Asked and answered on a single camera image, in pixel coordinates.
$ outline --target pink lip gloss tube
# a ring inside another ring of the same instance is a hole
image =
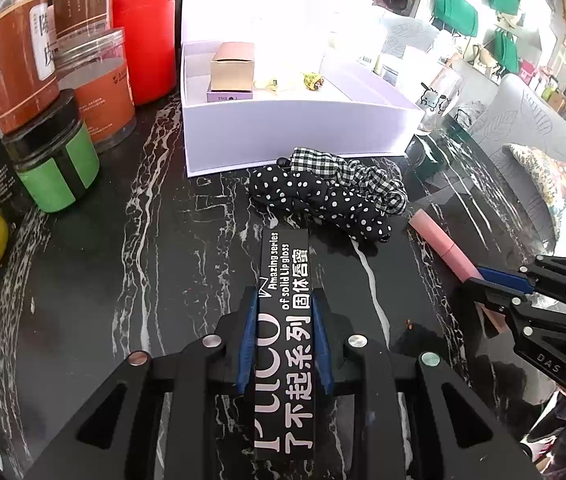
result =
[[[465,256],[458,245],[456,245],[454,241],[445,234],[445,232],[424,210],[419,209],[414,213],[414,216],[410,219],[410,225],[416,229],[416,232],[418,232],[418,234],[425,239],[432,249],[438,253],[461,282],[464,282],[469,278],[483,279],[480,272],[470,259]],[[485,315],[496,327],[496,330],[498,330],[499,333],[508,330],[507,323],[505,322],[505,316],[498,312],[491,311],[482,303],[477,304],[482,308]]]

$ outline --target green label jar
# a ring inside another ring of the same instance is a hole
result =
[[[46,213],[65,209],[92,185],[98,155],[73,90],[61,91],[41,115],[3,137],[14,168],[30,195]]]

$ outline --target metal screw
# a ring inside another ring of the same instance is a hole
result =
[[[362,348],[367,344],[367,337],[360,334],[354,334],[349,336],[348,343],[351,347]]]
[[[441,358],[434,352],[425,352],[420,357],[420,360],[423,361],[423,364],[425,366],[438,366],[438,364],[441,362]]]
[[[206,346],[207,348],[216,348],[222,342],[223,340],[221,339],[221,337],[217,336],[216,334],[206,335],[203,338],[203,346]]]
[[[137,352],[132,352],[127,358],[127,361],[132,366],[142,366],[147,362],[147,359],[149,359],[149,356],[145,352],[139,350]]]

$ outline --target gingham fabric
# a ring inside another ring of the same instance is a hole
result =
[[[343,229],[352,238],[386,242],[389,216],[353,190],[311,171],[291,171],[275,164],[253,170],[248,185],[256,202],[287,212],[304,212]]]
[[[311,171],[316,176],[334,181],[387,214],[402,214],[407,207],[407,193],[402,181],[390,178],[381,168],[309,148],[295,148],[291,161],[291,171]]]

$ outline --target white label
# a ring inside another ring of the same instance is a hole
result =
[[[29,11],[29,28],[38,78],[44,81],[54,73],[54,60],[47,27],[47,4],[38,4]]]

